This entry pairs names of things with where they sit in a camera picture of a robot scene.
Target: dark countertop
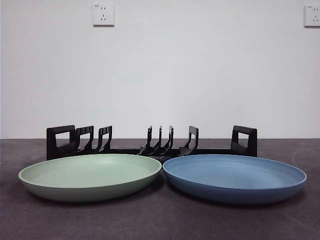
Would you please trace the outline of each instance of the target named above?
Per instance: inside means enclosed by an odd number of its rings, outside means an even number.
[[[177,139],[176,146],[184,140]],[[138,148],[141,139],[114,139]],[[199,148],[228,148],[229,139],[200,139]],[[258,156],[307,174],[294,197],[263,206],[236,206],[189,196],[161,171],[147,188],[94,203],[63,203],[29,193],[18,172],[46,158],[44,139],[1,140],[2,240],[318,240],[320,139],[259,139]]]

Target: plate rim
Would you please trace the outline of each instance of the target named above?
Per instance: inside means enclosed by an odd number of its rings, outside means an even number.
[[[297,169],[298,171],[302,172],[303,175],[304,175],[304,178],[303,180],[299,181],[298,183],[296,184],[290,184],[290,185],[287,185],[287,186],[283,186],[283,187],[268,187],[268,188],[238,188],[238,187],[227,187],[227,186],[216,186],[216,185],[210,185],[210,184],[205,184],[205,183],[201,183],[201,182],[198,182],[198,181],[191,181],[189,179],[186,179],[184,177],[180,177],[180,176],[177,176],[175,174],[172,174],[168,171],[168,169],[166,169],[166,163],[172,161],[172,160],[175,160],[175,159],[180,159],[180,158],[188,158],[188,157],[194,157],[194,156],[231,156],[231,157],[246,157],[246,158],[251,158],[251,159],[262,159],[262,160],[267,160],[267,161],[271,161],[271,162],[276,162],[278,164],[283,164],[283,165],[287,165],[287,166],[290,166],[292,168],[295,168]],[[199,185],[203,185],[203,186],[207,186],[207,187],[214,187],[214,188],[221,188],[221,189],[229,189],[229,190],[247,190],[247,191],[263,191],[263,190],[280,190],[280,189],[288,189],[288,188],[292,188],[292,187],[296,187],[296,186],[299,186],[301,184],[304,184],[306,181],[307,181],[307,174],[302,171],[300,168],[296,167],[296,166],[292,166],[290,164],[287,164],[287,163],[284,163],[284,162],[281,162],[281,161],[276,161],[276,160],[272,160],[272,159],[267,159],[267,158],[262,158],[262,157],[255,157],[255,156],[243,156],[243,155],[232,155],[232,154],[195,154],[195,155],[188,155],[188,156],[178,156],[178,157],[175,157],[175,158],[171,158],[167,161],[165,161],[162,165],[162,169],[163,171],[166,173],[166,174],[169,174],[173,177],[176,177],[178,179],[181,179],[181,180],[184,180],[184,181],[187,181],[189,183],[193,183],[193,184],[199,184]]]
[[[132,181],[125,181],[125,182],[120,182],[120,183],[116,183],[116,184],[106,184],[106,185],[95,185],[95,186],[79,186],[79,187],[73,187],[73,186],[50,186],[50,185],[45,185],[45,184],[36,184],[32,181],[29,181],[27,179],[25,179],[24,177],[22,177],[22,173],[27,170],[28,168],[31,168],[35,165],[38,164],[43,164],[43,163],[47,163],[50,161],[55,161],[58,159],[71,159],[71,158],[77,158],[77,157],[82,157],[82,156],[110,156],[110,155],[116,155],[116,156],[137,156],[137,157],[141,157],[141,158],[147,158],[147,159],[151,159],[153,161],[155,161],[158,164],[158,168],[156,171],[153,171],[151,174],[148,174],[147,176],[138,178],[136,180],[132,180]],[[60,157],[60,158],[55,158],[55,159],[51,159],[51,160],[45,160],[45,161],[41,161],[41,162],[37,162],[35,164],[32,164],[30,166],[27,166],[25,168],[23,168],[22,170],[19,171],[18,173],[18,178],[20,179],[20,181],[22,181],[23,183],[27,183],[33,186],[37,186],[37,187],[45,187],[45,188],[52,188],[52,189],[92,189],[92,188],[105,188],[105,187],[111,187],[111,186],[118,186],[118,185],[123,185],[123,184],[129,184],[129,183],[133,183],[133,182],[137,182],[143,179],[147,179],[153,175],[156,175],[162,168],[162,164],[152,158],[152,157],[148,157],[148,156],[140,156],[140,155],[133,155],[133,154],[117,154],[117,153],[105,153],[105,154],[86,154],[86,155],[79,155],[79,156],[67,156],[67,157]]]

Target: plate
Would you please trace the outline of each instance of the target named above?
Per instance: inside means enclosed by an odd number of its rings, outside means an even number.
[[[39,162],[18,174],[31,193],[54,201],[93,202],[132,194],[148,186],[161,163],[146,156],[94,154]]]
[[[238,155],[190,155],[163,164],[178,189],[206,200],[231,204],[268,204],[301,190],[307,175],[279,161]]]

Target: dish rack handle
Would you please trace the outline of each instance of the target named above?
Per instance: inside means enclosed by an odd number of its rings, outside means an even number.
[[[69,133],[69,143],[57,146],[57,134]],[[73,156],[77,149],[75,125],[48,127],[46,129],[46,159]]]
[[[247,147],[239,144],[239,133],[248,135]],[[233,126],[231,152],[234,155],[257,157],[258,131],[256,128]]]

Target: white wall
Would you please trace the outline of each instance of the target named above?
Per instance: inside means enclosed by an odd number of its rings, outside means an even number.
[[[115,27],[93,28],[103,2],[1,1],[2,138],[68,124],[320,137],[320,29],[303,27],[319,0],[114,0]]]

